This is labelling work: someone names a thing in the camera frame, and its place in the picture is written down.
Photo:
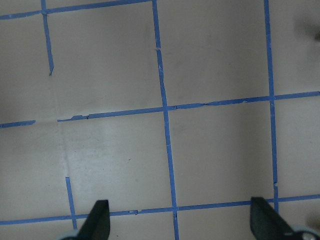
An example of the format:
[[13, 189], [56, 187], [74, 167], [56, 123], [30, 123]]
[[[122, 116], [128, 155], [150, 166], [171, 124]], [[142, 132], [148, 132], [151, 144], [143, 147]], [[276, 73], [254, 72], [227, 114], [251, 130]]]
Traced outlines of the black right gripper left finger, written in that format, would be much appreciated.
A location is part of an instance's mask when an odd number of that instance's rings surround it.
[[76, 240], [108, 240], [111, 231], [108, 200], [97, 200], [77, 233]]

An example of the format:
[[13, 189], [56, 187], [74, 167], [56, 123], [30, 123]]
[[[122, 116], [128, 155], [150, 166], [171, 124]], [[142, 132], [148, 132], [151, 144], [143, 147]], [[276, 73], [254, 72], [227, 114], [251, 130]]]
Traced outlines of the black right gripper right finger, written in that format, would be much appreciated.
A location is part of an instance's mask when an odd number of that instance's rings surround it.
[[256, 240], [298, 240], [299, 234], [263, 197], [250, 200], [250, 230]]

